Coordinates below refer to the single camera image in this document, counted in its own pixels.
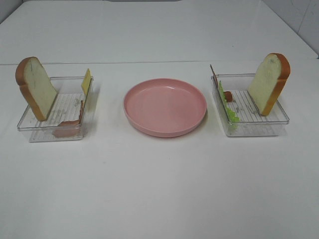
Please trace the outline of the left clear plastic container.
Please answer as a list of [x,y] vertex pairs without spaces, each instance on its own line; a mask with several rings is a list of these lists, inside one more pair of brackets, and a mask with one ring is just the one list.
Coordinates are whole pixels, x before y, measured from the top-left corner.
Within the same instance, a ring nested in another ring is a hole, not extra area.
[[81,140],[92,126],[96,91],[94,80],[91,84],[84,106],[84,113],[80,126],[80,133],[72,137],[56,138],[53,135],[58,125],[67,120],[77,120],[80,113],[80,101],[84,99],[81,83],[84,77],[52,77],[51,83],[57,90],[57,97],[46,121],[38,121],[30,106],[27,106],[18,122],[17,130],[20,131],[29,142]]

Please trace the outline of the green lettuce leaf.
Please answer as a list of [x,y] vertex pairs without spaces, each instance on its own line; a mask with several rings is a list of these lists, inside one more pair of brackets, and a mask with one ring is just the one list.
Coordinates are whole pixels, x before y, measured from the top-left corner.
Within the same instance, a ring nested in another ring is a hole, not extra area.
[[227,122],[228,126],[232,129],[235,130],[237,129],[237,123],[240,121],[240,118],[237,116],[234,110],[231,109],[229,106],[230,102],[222,102],[222,107],[223,109],[221,110],[221,120],[222,123]]

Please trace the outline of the bacon strip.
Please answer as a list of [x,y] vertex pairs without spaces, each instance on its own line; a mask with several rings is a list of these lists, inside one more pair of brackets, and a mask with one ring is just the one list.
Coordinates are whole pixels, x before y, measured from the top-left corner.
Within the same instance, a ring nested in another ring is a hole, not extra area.
[[77,120],[67,120],[63,121],[58,125],[58,129],[54,130],[53,135],[56,138],[72,137],[80,133],[80,126],[82,122],[82,117],[84,113],[84,103],[83,100],[80,101],[80,113]]
[[213,70],[213,67],[212,65],[210,64],[210,69],[212,71],[212,77],[213,77],[213,81],[214,81],[214,84],[218,90],[218,93],[222,99],[223,102],[232,102],[233,101],[233,96],[232,96],[232,93],[230,91],[224,91],[222,89],[222,86],[219,84],[218,80],[217,80],[217,76]]

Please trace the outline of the clear plastic container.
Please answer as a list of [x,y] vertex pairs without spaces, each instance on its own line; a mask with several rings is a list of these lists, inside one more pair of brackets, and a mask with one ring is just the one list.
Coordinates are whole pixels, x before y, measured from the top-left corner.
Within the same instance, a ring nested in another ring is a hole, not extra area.
[[53,135],[58,125],[67,120],[77,120],[80,113],[80,101],[84,99],[81,83],[84,77],[52,77],[51,83],[57,90],[57,97],[46,121],[38,121],[30,106],[27,106],[18,122],[17,130],[20,131],[29,142],[81,140],[92,126],[96,91],[94,80],[91,84],[84,106],[84,113],[80,126],[80,133],[72,137],[56,138]]
[[[267,116],[259,114],[257,106],[247,91],[254,78],[253,73],[217,74],[216,76],[217,80],[222,82],[224,91],[232,93],[233,101],[229,103],[229,106],[240,118],[235,130],[232,130],[227,122],[222,123],[224,132],[228,137],[277,136],[290,122],[279,102],[274,104]],[[212,76],[211,84],[212,94],[220,116],[223,107]]]

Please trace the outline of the bread slice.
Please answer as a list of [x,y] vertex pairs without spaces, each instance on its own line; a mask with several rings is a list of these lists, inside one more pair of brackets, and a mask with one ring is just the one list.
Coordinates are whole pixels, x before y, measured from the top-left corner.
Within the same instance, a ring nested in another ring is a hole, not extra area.
[[15,79],[37,120],[47,120],[57,97],[57,91],[39,59],[36,57],[23,59],[16,68]]
[[283,54],[270,53],[264,58],[248,87],[259,114],[267,116],[271,112],[290,73],[290,64]]

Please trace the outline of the yellow cheese slice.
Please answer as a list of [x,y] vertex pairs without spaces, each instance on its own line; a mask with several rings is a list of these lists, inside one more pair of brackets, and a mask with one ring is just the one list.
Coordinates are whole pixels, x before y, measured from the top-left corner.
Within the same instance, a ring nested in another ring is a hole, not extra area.
[[92,80],[91,79],[91,72],[90,72],[90,69],[88,68],[86,73],[85,73],[84,79],[81,83],[81,88],[82,88],[82,91],[84,93],[84,99],[82,100],[82,103],[81,103],[82,108],[84,108],[84,106],[85,106],[85,102],[86,102],[87,95],[89,92],[91,80]]

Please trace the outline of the pink round plate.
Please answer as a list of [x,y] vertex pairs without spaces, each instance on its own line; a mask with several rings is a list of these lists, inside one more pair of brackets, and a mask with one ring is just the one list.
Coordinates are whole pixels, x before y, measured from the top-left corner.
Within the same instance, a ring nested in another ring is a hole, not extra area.
[[156,137],[176,137],[200,125],[207,103],[195,86],[177,79],[159,78],[132,87],[124,97],[123,108],[137,130]]

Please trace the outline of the right clear plastic container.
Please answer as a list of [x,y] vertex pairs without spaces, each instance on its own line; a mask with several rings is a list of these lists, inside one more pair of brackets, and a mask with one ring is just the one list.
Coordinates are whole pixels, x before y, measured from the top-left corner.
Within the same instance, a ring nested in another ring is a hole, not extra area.
[[[229,103],[229,106],[240,118],[235,130],[232,130],[227,122],[222,123],[224,132],[228,137],[277,136],[290,122],[279,102],[274,104],[267,116],[259,114],[257,106],[247,91],[254,78],[253,73],[217,74],[216,76],[217,80],[222,82],[224,91],[232,93],[233,101]],[[211,84],[212,94],[220,116],[223,107],[212,76]]]

